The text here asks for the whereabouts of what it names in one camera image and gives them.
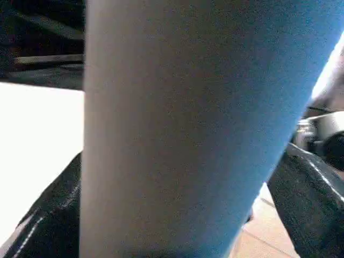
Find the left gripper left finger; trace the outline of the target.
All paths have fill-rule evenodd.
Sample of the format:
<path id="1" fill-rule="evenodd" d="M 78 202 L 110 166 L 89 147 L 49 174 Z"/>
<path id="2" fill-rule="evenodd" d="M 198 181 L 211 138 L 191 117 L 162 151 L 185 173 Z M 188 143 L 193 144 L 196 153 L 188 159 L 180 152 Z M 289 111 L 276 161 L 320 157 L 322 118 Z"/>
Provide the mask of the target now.
<path id="1" fill-rule="evenodd" d="M 1 247 L 1 257 L 78 257 L 81 154 L 41 193 Z"/>

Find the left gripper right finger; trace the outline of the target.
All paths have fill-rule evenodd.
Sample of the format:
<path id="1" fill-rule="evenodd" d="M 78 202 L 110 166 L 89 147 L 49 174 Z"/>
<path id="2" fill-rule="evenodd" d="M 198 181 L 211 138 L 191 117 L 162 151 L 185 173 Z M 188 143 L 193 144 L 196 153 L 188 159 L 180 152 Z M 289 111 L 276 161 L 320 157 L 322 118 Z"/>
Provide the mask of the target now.
<path id="1" fill-rule="evenodd" d="M 343 179 L 334 168 L 289 143 L 267 186 L 300 257 L 343 257 Z"/>

